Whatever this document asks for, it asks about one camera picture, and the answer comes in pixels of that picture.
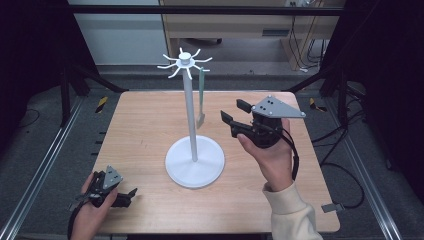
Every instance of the person's left hand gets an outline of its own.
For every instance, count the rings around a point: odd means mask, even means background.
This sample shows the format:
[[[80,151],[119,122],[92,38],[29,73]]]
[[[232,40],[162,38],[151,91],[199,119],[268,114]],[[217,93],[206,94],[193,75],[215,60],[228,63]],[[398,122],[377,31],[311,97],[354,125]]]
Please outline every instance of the person's left hand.
[[[88,176],[81,188],[81,193],[87,191],[92,178],[93,173]],[[96,208],[91,202],[84,204],[75,218],[71,240],[93,239],[117,196],[118,190],[114,188],[99,208]]]

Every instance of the black backdrop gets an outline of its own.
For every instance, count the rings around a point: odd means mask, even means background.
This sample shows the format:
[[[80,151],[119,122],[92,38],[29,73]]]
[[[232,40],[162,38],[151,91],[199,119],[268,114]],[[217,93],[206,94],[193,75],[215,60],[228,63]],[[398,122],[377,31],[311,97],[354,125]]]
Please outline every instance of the black backdrop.
[[[44,4],[48,1],[1,1],[0,152],[25,115],[28,100],[59,85],[66,64],[78,63],[98,74],[74,15],[44,12]]]
[[[339,21],[324,63],[343,59],[348,80],[365,86],[367,119],[388,163],[402,171],[424,203],[424,1],[375,2],[342,58],[337,54],[362,20]],[[328,78],[324,85],[334,85],[331,81],[338,80]]]

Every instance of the table surface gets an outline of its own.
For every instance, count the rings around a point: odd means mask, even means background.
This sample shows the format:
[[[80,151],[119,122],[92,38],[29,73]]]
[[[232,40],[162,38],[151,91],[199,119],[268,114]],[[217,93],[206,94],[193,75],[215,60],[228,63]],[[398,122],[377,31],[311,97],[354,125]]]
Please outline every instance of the table surface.
[[[116,107],[94,170],[113,166],[124,180],[121,193],[138,188],[129,208],[113,208],[103,233],[268,233],[271,208],[262,193],[265,178],[256,161],[232,138],[220,110],[235,121],[249,124],[252,115],[236,107],[236,99],[256,104],[267,95],[299,108],[288,92],[204,93],[206,115],[197,135],[215,140],[225,154],[221,176],[211,185],[191,190],[176,184],[167,174],[169,148],[189,135],[185,95],[182,91],[125,92]],[[195,117],[198,92],[193,93]],[[335,212],[321,205],[331,198],[303,119],[291,119],[291,132],[299,152],[296,184],[302,198],[316,212],[317,229],[334,232],[340,227]]]

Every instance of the white round base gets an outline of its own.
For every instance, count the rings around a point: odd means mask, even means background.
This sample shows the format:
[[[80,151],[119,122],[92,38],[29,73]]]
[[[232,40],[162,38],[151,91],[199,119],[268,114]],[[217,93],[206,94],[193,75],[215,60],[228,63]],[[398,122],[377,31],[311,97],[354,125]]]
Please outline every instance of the white round base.
[[[190,137],[175,142],[165,159],[166,171],[179,185],[196,189],[214,182],[224,170],[225,157],[222,148],[214,140],[196,136],[197,158],[192,159]]]

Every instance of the metal rail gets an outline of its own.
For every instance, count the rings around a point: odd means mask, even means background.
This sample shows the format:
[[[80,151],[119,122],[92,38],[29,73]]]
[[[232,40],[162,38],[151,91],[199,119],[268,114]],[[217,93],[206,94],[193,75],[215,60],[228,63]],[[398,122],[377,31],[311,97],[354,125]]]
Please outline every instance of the metal rail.
[[[59,129],[55,139],[50,145],[49,150],[44,156],[43,161],[37,169],[34,177],[32,178],[30,184],[28,185],[25,193],[21,197],[18,205],[13,211],[12,215],[9,217],[6,224],[0,231],[0,239],[1,240],[12,240],[15,239],[16,235],[22,223],[24,222],[29,210],[31,209],[32,204],[34,203],[38,193],[43,186],[43,183],[50,172],[51,167],[56,161],[57,155],[59,154],[60,149],[62,148],[63,143],[65,142],[75,119],[80,111],[81,105],[84,101],[83,97],[77,98],[77,101],[73,107],[73,113],[68,121],[68,123]]]
[[[340,126],[339,120],[337,118],[337,111],[334,103],[332,101],[326,100],[328,109],[330,110],[331,116],[333,117],[334,122],[337,127]],[[346,135],[343,140],[345,150],[349,155],[349,159],[352,163],[352,167],[355,170],[355,173],[358,176],[358,180],[361,182],[364,187],[365,195],[368,199],[368,202],[371,206],[371,209],[374,212],[374,215],[380,225],[381,231],[388,240],[401,240],[402,236],[394,222],[387,206],[381,197],[377,186],[372,180],[370,174],[368,173],[359,153],[356,151],[355,145],[352,142],[349,134]]]

